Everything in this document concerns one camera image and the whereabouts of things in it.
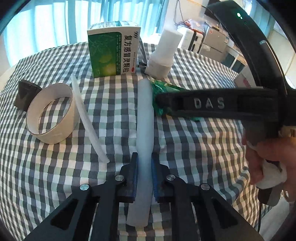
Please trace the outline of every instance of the bolt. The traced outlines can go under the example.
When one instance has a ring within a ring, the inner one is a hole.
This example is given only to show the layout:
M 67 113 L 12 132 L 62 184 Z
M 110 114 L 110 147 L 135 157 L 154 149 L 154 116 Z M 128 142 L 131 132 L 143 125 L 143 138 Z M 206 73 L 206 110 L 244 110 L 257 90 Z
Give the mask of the bolt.
M 116 181 L 122 181 L 124 179 L 124 176 L 123 175 L 117 175 L 115 176 L 115 180 Z
M 210 189 L 210 185 L 207 183 L 203 183 L 202 185 L 200 185 L 200 187 L 202 188 L 202 190 L 209 190 Z
M 167 175 L 167 179 L 168 179 L 169 181 L 173 181 L 173 180 L 176 179 L 176 177 L 175 177 L 173 174 L 169 174 L 169 175 Z
M 80 190 L 82 190 L 82 191 L 86 191 L 88 188 L 89 188 L 89 185 L 88 184 L 82 184 L 82 185 L 80 185 Z

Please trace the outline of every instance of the green and white box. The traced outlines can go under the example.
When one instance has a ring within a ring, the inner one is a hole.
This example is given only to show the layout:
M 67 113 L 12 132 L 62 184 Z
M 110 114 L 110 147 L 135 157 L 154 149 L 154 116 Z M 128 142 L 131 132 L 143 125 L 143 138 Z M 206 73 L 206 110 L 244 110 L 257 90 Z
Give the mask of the green and white box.
M 131 21 L 96 23 L 87 30 L 94 78 L 135 73 L 140 30 Z

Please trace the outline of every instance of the silver refrigerator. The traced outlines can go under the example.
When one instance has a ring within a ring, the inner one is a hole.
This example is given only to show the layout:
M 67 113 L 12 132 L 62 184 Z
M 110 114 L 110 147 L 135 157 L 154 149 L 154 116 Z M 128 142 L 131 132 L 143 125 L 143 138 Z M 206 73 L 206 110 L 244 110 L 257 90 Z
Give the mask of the silver refrigerator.
M 207 27 L 199 54 L 221 62 L 225 58 L 225 49 L 229 38 L 214 28 Z

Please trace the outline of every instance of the television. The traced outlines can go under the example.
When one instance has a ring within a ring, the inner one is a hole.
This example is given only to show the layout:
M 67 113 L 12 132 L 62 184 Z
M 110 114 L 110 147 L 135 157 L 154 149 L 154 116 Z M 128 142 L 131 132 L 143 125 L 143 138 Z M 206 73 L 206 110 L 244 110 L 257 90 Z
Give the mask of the television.
M 216 3 L 216 2 L 220 2 L 219 0 L 209 0 L 208 5 L 212 4 L 212 3 Z M 212 12 L 206 8 L 205 10 L 205 15 L 209 16 L 210 18 L 216 20 L 217 22 L 219 22 L 219 20 L 212 14 Z

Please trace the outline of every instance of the green plastic bag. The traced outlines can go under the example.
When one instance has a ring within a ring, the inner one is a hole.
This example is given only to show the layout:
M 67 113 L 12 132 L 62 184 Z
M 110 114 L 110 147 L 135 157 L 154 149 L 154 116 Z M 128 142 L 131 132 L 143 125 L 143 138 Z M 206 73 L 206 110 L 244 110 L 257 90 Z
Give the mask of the green plastic bag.
M 162 115 L 171 115 L 170 110 L 169 109 L 164 109 L 164 108 L 160 108 L 156 101 L 155 101 L 155 97 L 157 94 L 161 94 L 161 93 L 166 93 L 166 92 L 179 92 L 179 91 L 185 91 L 186 89 L 175 86 L 175 85 L 171 85 L 169 83 L 166 82 L 162 82 L 160 80 L 153 80 L 151 81 L 152 84 L 152 91 L 153 91 L 153 109 L 156 113 L 156 115 L 158 116 L 162 116 Z M 199 121 L 200 117 L 188 117 L 190 120 L 193 121 Z

